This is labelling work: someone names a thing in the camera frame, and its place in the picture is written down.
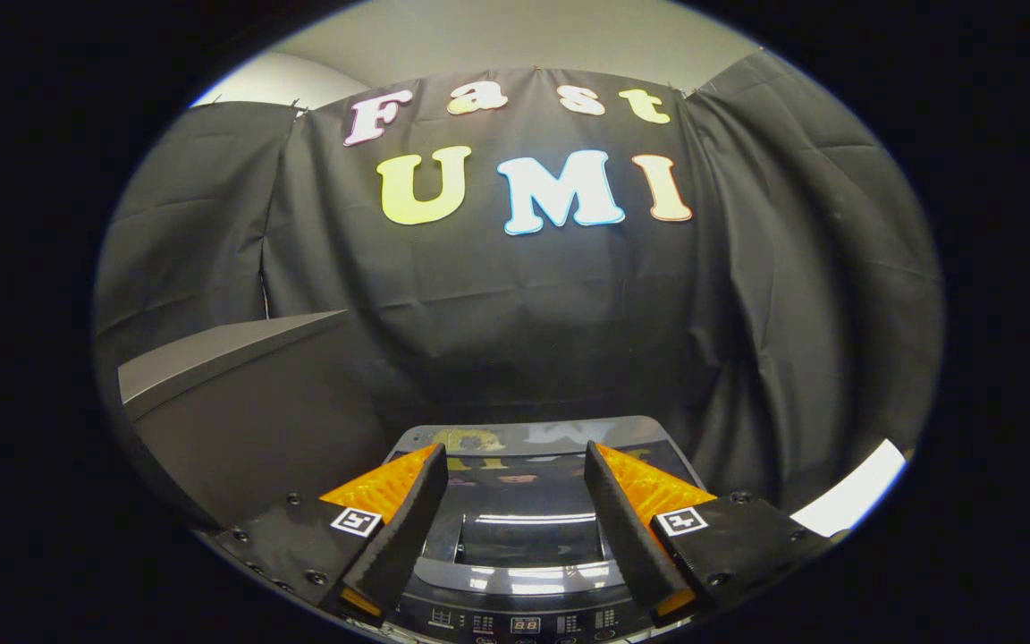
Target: pink letter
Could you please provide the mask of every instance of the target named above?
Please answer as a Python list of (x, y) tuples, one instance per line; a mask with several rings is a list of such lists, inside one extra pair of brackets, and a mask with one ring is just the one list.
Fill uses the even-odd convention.
[(397, 121), (400, 113), (400, 103), (412, 100), (412, 93), (408, 90), (388, 94), (387, 97), (369, 98), (368, 101), (360, 101), (352, 105), (355, 117), (352, 118), (352, 133), (344, 139), (344, 146), (355, 145), (364, 141), (371, 141), (379, 138), (383, 134), (383, 128), (377, 122), (385, 125)]

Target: control panel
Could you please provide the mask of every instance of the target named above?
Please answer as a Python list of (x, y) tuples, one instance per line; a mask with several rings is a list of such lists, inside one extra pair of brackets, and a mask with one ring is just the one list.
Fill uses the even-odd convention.
[(405, 595), (400, 608), (389, 622), (454, 644), (590, 644), (654, 625), (629, 599), (604, 607), (513, 613), (449, 607)]

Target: letter u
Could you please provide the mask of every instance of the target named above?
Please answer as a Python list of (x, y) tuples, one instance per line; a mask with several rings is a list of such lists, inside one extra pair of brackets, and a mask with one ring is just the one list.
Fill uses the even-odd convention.
[(440, 162), (443, 175), (443, 189), (434, 200), (416, 200), (414, 179), (416, 166), (420, 165), (420, 156), (405, 155), (403, 158), (385, 160), (376, 167), (383, 176), (383, 195), (381, 205), (388, 219), (396, 224), (416, 225), (441, 221), (455, 211), (464, 203), (464, 193), (467, 188), (464, 179), (464, 160), (471, 155), (471, 147), (454, 145), (442, 147), (432, 154), (432, 158)]

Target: letter m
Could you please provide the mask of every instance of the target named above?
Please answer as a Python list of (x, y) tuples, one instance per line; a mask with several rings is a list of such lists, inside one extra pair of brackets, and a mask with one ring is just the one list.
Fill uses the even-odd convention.
[(495, 168), (507, 178), (512, 193), (512, 216), (504, 225), (508, 235), (526, 235), (543, 229), (543, 217), (535, 213), (535, 201), (555, 226), (566, 224), (572, 201), (578, 196), (576, 224), (596, 226), (625, 219), (614, 204), (607, 183), (607, 152), (579, 150), (566, 158), (563, 172), (555, 179), (537, 160), (507, 160)]

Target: black curtain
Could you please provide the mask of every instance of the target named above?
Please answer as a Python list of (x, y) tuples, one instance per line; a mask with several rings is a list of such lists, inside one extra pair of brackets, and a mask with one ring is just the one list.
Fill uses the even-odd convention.
[[(449, 93), (510, 102), (452, 115)], [(559, 105), (587, 87), (606, 113)], [(344, 146), (362, 99), (409, 90), (379, 139)], [(619, 92), (660, 99), (639, 118)], [(381, 209), (384, 160), (468, 145), (441, 221)], [(559, 175), (602, 150), (619, 224), (548, 221), (512, 236), (505, 160)], [(657, 221), (634, 155), (674, 162), (690, 221)], [(124, 362), (203, 329), (350, 308), (358, 369), (389, 437), (418, 423), (653, 416), (712, 490), (793, 511), (883, 439), (912, 448), (941, 353), (941, 290), (923, 212), (884, 148), (768, 53), (689, 97), (561, 70), (442, 74), (296, 118), (274, 105), (190, 110), (148, 156), (106, 240), (98, 342)]]

